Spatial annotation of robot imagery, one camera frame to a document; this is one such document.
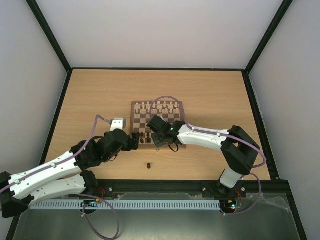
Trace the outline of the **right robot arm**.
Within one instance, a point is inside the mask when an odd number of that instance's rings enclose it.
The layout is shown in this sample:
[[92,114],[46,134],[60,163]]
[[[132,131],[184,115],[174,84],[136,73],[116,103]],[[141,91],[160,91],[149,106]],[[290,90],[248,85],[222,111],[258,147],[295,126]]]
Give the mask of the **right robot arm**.
[[214,191],[229,196],[237,182],[248,176],[261,153],[257,143],[239,126],[229,130],[215,130],[190,125],[184,121],[169,123],[154,116],[147,124],[157,147],[163,145],[195,145],[221,152],[227,168],[219,177]]

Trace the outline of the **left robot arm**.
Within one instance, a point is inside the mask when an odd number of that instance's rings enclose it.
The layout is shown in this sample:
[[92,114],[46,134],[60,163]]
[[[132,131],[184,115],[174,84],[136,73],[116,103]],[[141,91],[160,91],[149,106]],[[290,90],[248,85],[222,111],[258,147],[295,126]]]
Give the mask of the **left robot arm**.
[[67,195],[92,195],[98,188],[90,170],[117,158],[121,151],[139,148],[140,134],[126,134],[121,129],[83,140],[56,159],[31,170],[0,174],[0,211],[11,218],[29,207]]

